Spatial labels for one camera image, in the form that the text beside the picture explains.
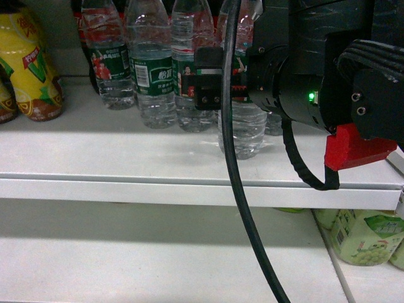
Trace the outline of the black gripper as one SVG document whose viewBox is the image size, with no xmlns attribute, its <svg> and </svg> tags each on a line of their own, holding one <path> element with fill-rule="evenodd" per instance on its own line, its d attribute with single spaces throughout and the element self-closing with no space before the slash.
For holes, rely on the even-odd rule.
<svg viewBox="0 0 404 303">
<path fill-rule="evenodd" d="M 248 89 L 253 101 L 284 119 L 331 130 L 330 1 L 260 1 L 252 47 L 248 50 Z M 223 49 L 194 53 L 195 106 L 218 110 L 222 96 Z"/>
</svg>

